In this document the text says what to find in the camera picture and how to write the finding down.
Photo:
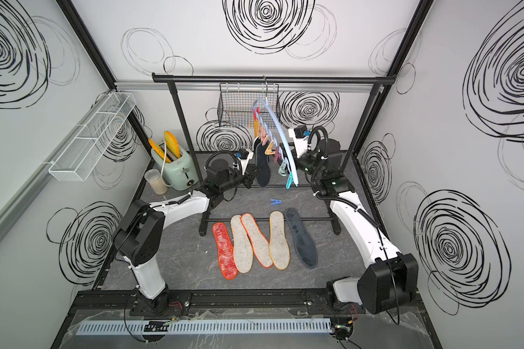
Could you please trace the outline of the white insole yellow trim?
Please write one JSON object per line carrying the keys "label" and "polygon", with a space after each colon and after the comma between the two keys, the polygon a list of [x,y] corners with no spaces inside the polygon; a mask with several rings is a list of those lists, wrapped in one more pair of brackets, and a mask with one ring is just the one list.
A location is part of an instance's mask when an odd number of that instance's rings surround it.
{"label": "white insole yellow trim", "polygon": [[291,261],[291,252],[285,236],[284,220],[284,216],[280,211],[274,211],[269,216],[269,254],[278,270],[285,270]]}

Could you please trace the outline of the red insole orange trim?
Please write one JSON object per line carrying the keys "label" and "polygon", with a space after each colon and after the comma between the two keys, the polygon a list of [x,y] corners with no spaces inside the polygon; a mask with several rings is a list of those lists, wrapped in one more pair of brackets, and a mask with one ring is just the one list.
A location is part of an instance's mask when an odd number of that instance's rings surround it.
{"label": "red insole orange trim", "polygon": [[226,280],[232,280],[238,275],[238,269],[234,261],[234,246],[226,225],[223,222],[215,223],[213,235],[218,248],[218,264],[221,273]]}

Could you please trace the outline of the white insole orange trim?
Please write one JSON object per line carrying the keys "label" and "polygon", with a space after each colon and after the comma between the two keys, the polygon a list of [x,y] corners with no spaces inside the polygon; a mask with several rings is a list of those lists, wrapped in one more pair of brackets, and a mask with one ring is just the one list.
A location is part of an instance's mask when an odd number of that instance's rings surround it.
{"label": "white insole orange trim", "polygon": [[264,268],[273,266],[273,261],[269,251],[269,241],[262,234],[255,218],[250,213],[246,213],[240,218],[243,228],[247,232],[253,248],[254,255]]}
{"label": "white insole orange trim", "polygon": [[240,273],[248,273],[253,265],[253,248],[247,231],[242,224],[241,215],[231,218],[231,232],[234,244],[234,262]]}

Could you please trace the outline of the light blue arc hanger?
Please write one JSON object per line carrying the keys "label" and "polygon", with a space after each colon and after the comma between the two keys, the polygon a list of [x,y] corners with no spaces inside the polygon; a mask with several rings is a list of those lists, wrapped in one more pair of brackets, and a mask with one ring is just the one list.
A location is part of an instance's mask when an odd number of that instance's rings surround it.
{"label": "light blue arc hanger", "polygon": [[273,140],[275,143],[277,142],[277,139],[275,138],[275,136],[272,134],[272,131],[271,131],[271,128],[269,126],[269,124],[265,121],[265,119],[263,118],[263,116],[261,115],[261,112],[259,111],[259,106],[262,107],[262,110],[263,111],[266,111],[271,120],[274,122],[274,125],[275,125],[275,129],[279,135],[279,139],[281,140],[282,142],[282,145],[280,146],[280,148],[282,149],[282,151],[285,153],[284,155],[284,158],[287,159],[287,162],[288,162],[288,170],[289,170],[289,174],[292,172],[294,174],[294,178],[295,178],[295,185],[297,186],[298,185],[298,174],[297,174],[297,168],[295,166],[295,162],[293,160],[293,156],[291,154],[291,147],[288,145],[288,139],[287,139],[287,136],[282,128],[282,126],[279,124],[279,120],[277,118],[277,115],[276,113],[273,111],[273,109],[270,107],[269,103],[267,102],[267,99],[257,99],[253,102],[253,107],[252,107],[252,110],[253,112],[254,111],[257,111],[259,112],[259,121],[260,121],[260,126],[263,125],[265,126],[266,128],[266,131],[270,137],[271,140]]}

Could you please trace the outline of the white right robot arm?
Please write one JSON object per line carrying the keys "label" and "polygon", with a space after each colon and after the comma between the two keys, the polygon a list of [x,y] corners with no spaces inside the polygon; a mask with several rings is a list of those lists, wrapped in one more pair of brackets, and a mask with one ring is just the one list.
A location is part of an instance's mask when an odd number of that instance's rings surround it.
{"label": "white right robot arm", "polygon": [[320,140],[311,149],[309,139],[296,138],[288,148],[291,167],[310,179],[313,195],[327,202],[347,229],[363,259],[360,277],[344,277],[329,285],[332,299],[362,305],[371,314],[399,311],[417,293],[419,266],[412,254],[403,254],[367,213],[355,187],[341,170],[342,152],[335,140]]}

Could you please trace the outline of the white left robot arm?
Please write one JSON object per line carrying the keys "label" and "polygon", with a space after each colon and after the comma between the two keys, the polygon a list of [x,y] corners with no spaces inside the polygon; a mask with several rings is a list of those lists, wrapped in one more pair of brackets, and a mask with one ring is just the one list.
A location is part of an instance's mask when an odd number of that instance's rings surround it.
{"label": "white left robot arm", "polygon": [[167,292],[157,263],[162,233],[169,225],[190,216],[203,214],[224,200],[224,193],[243,185],[250,188],[262,170],[254,164],[224,159],[209,160],[207,177],[190,193],[163,202],[132,202],[113,237],[117,252],[129,264],[138,282],[138,290],[147,300],[158,300]]}

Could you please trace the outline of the dark grey felt insole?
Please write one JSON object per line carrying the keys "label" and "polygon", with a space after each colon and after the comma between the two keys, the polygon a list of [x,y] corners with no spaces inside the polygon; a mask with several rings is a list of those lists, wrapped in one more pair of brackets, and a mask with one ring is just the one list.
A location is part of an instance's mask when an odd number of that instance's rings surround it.
{"label": "dark grey felt insole", "polygon": [[294,208],[285,210],[285,219],[293,235],[295,252],[302,264],[313,269],[318,263],[317,247],[307,231],[298,211]]}

